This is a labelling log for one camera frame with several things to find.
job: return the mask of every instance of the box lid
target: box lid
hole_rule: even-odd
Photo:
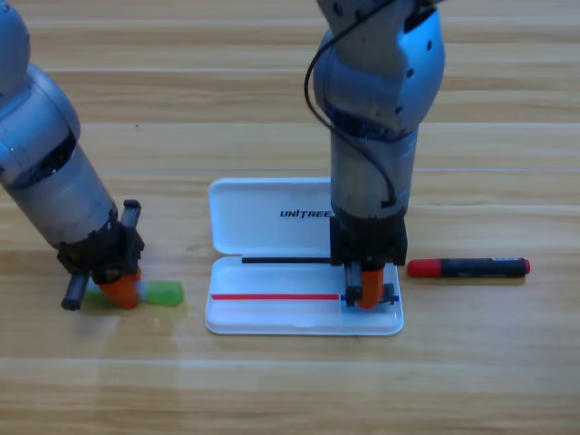
[[[218,179],[208,194],[222,254],[330,256],[329,178]]]

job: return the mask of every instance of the black cable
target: black cable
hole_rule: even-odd
[[[344,29],[342,32],[340,32],[332,40],[330,40],[328,43],[326,43],[325,45],[323,45],[318,50],[318,52],[314,56],[314,59],[310,62],[310,65],[308,66],[308,70],[306,72],[306,77],[304,78],[304,96],[306,98],[306,104],[308,105],[308,108],[313,113],[313,115],[316,117],[316,119],[319,120],[332,133],[334,133],[336,136],[338,136],[344,142],[346,142],[348,145],[350,145],[354,150],[356,150],[357,152],[359,152],[363,157],[365,157],[367,160],[369,160],[369,162],[371,162],[371,164],[381,173],[382,177],[384,178],[385,182],[387,183],[387,190],[389,192],[389,200],[382,202],[382,207],[383,208],[387,208],[387,207],[390,207],[390,206],[394,206],[396,204],[396,202],[397,202],[397,194],[395,192],[395,187],[392,185],[392,181],[389,178],[389,174],[387,174],[387,171],[385,170],[385,168],[372,155],[372,153],[370,151],[368,151],[364,146],[360,145],[359,143],[355,143],[354,141],[350,140],[345,134],[343,134],[341,131],[339,131],[338,129],[336,129],[332,125],[332,123],[330,123],[327,120],[325,120],[323,118],[323,116],[320,113],[318,113],[318,111],[313,106],[312,101],[310,100],[310,86],[309,85],[310,85],[310,77],[312,76],[312,72],[313,72],[316,64],[318,63],[318,61],[320,60],[320,58],[322,57],[322,55],[328,49],[330,49],[331,47],[333,47],[334,45],[336,45],[336,43],[338,43],[341,39],[343,39],[347,34],[349,34],[350,32],[352,32],[358,26],[366,23],[369,19],[371,19],[373,16],[377,15],[382,9],[384,9],[387,6],[389,6],[393,2],[394,2],[394,0],[385,0],[382,4],[374,7],[371,10],[371,12],[369,12],[368,14],[361,15],[361,16],[359,16],[357,14],[357,20],[356,20],[356,22],[354,24],[351,24],[350,26],[348,26],[346,29]]]

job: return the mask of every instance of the white plastic box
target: white plastic box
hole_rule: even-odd
[[[394,285],[394,304],[363,310],[340,300],[344,268],[324,263],[330,256],[333,214],[329,179],[219,179],[208,194],[214,247],[226,255],[212,270],[206,305],[210,331],[391,335],[402,329],[401,289],[393,265],[385,267],[384,282]],[[320,258],[323,263],[247,263],[275,257]],[[317,299],[260,299],[283,295]]]

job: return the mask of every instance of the red marker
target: red marker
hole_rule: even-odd
[[[525,258],[444,258],[412,260],[407,265],[409,276],[422,278],[521,278],[529,271]]]

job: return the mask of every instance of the unitree logo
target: unitree logo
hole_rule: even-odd
[[[281,211],[280,217],[281,218],[329,218],[334,216],[332,211],[303,211],[303,210],[295,210],[295,211]]]

